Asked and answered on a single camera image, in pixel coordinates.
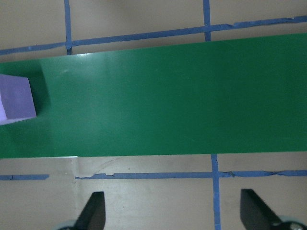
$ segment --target purple block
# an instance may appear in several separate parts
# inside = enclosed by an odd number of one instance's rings
[[[28,78],[0,74],[0,125],[34,117]]]

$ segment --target blue tape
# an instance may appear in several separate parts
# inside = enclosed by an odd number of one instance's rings
[[[220,211],[220,181],[219,181],[219,165],[217,155],[211,154],[212,163],[212,179],[213,179],[213,211],[215,230],[221,230],[221,211]]]
[[[192,28],[178,29],[178,30],[149,32],[149,33],[143,33],[143,34],[130,34],[130,35],[121,35],[121,36],[113,36],[113,37],[101,37],[101,38],[76,40],[76,41],[71,41],[71,42],[67,41],[67,42],[53,43],[53,44],[46,44],[46,45],[25,46],[25,47],[12,48],[12,49],[3,49],[3,50],[0,50],[0,55],[29,52],[29,51],[47,50],[47,49],[53,49],[53,48],[60,47],[60,46],[66,46],[68,52],[71,52],[71,50],[69,51],[69,49],[70,47],[73,47],[73,46],[94,45],[94,44],[103,44],[103,43],[110,43],[110,42],[124,42],[124,41],[141,40],[141,39],[149,39],[149,38],[198,34],[198,33],[212,32],[212,31],[243,29],[243,28],[249,28],[253,26],[279,24],[279,23],[306,23],[306,22],[307,22],[307,16],[298,16],[294,18],[279,18],[279,19],[269,19],[269,20],[260,20],[260,21],[251,21],[251,22],[241,22],[241,23],[235,23],[234,25],[230,25],[230,24],[207,25],[207,26],[192,27]]]
[[[204,19],[204,25],[208,26],[210,25],[210,3],[209,0],[203,0],[203,19]],[[205,41],[211,41],[211,32],[205,32]]]
[[[72,42],[71,42],[71,8],[69,0],[64,0],[65,7],[65,30],[66,30],[66,49],[67,55],[71,55]]]
[[[288,170],[280,172],[266,172],[266,171],[233,171],[233,172],[219,172],[220,177],[262,177],[262,176],[307,176],[307,170]]]
[[[54,48],[61,47],[64,45],[65,45],[65,42],[59,42],[59,43],[46,44],[46,45],[24,46],[24,47],[19,47],[19,48],[3,49],[3,50],[0,50],[0,55],[54,49]]]
[[[149,32],[149,33],[142,33],[142,34],[130,34],[130,35],[120,35],[120,36],[113,36],[113,37],[100,37],[100,38],[76,40],[76,41],[73,41],[72,44],[73,46],[83,46],[83,45],[93,45],[93,44],[102,44],[102,43],[110,43],[110,42],[142,40],[142,39],[149,39],[149,38],[171,37],[171,36],[177,36],[177,35],[198,34],[202,32],[204,32],[204,27],[200,26],[200,27],[192,27],[192,28],[186,28],[186,29]]]
[[[45,180],[49,174],[38,175],[0,175],[0,181],[28,181],[28,180]]]
[[[158,173],[115,173],[106,175],[105,173],[94,174],[91,177],[75,177],[76,180],[97,180],[97,179],[193,179],[212,178],[211,172],[158,172]]]

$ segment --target floor tile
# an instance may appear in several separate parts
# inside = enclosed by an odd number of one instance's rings
[[[307,177],[221,178],[221,222],[225,230],[245,230],[240,220],[240,191],[253,189],[278,215],[307,223]]]
[[[74,0],[73,40],[203,26],[202,0]]]
[[[65,42],[64,1],[4,1],[0,49]]]
[[[210,1],[211,24],[233,24],[306,15],[307,1],[222,0]]]
[[[211,179],[78,180],[82,207],[104,191],[105,230],[213,230]]]
[[[219,154],[218,161],[223,172],[307,170],[307,152]]]

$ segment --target blue tape line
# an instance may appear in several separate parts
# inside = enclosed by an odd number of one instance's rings
[[[212,179],[213,179],[213,211],[215,230],[221,230],[221,212],[220,212],[220,181],[219,181],[219,165],[217,154],[211,154],[212,163]]]
[[[0,175],[0,181],[28,181],[28,180],[45,180],[49,174],[38,175]]]
[[[64,45],[65,45],[65,42],[59,42],[59,43],[46,44],[46,45],[24,46],[24,47],[19,47],[19,48],[3,49],[3,50],[0,50],[0,55],[54,49],[54,48],[64,46]]]
[[[279,23],[307,23],[307,16],[298,16],[294,18],[269,19],[269,20],[260,20],[260,21],[252,21],[252,22],[241,22],[241,23],[235,23],[234,25],[230,25],[230,24],[208,25],[208,26],[201,26],[201,27],[150,32],[150,33],[143,33],[143,34],[130,34],[130,35],[121,35],[121,36],[113,36],[113,37],[92,38],[92,39],[72,41],[71,44],[69,44],[69,42],[61,42],[61,43],[53,43],[53,44],[46,44],[46,45],[25,46],[25,47],[0,50],[0,55],[29,52],[29,51],[47,50],[47,49],[53,49],[53,48],[60,47],[60,46],[66,46],[66,47],[72,46],[73,47],[73,46],[103,44],[103,43],[110,43],[110,42],[124,42],[124,41],[141,40],[141,39],[149,39],[149,38],[205,33],[205,32],[212,32],[212,31],[243,29],[243,28],[249,28],[253,26],[279,24]]]
[[[76,40],[73,41],[72,44],[74,46],[83,46],[83,45],[93,45],[93,44],[102,44],[110,42],[124,42],[124,41],[142,40],[149,38],[170,37],[177,35],[189,35],[189,34],[197,34],[202,32],[204,32],[204,27],[200,26],[200,27],[192,27],[192,28],[177,29],[177,30],[149,32],[142,34],[130,34],[130,35],[120,35],[113,37],[100,37],[100,38]]]
[[[211,172],[158,172],[158,173],[105,173],[94,174],[91,177],[75,177],[76,180],[97,180],[97,179],[185,179],[185,178],[212,178]]]
[[[209,0],[203,0],[203,18],[204,18],[204,25],[210,25],[210,3]],[[211,41],[211,32],[205,32],[205,41]]]
[[[66,49],[67,55],[71,54],[72,42],[71,42],[71,8],[69,6],[69,0],[64,0],[65,7],[65,30],[66,30]]]
[[[262,176],[307,176],[307,170],[288,170],[280,172],[266,172],[266,171],[233,171],[233,172],[219,172],[220,177],[262,177]]]

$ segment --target green board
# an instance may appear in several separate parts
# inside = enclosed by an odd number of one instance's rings
[[[307,150],[307,34],[1,63],[37,118],[0,157]]]

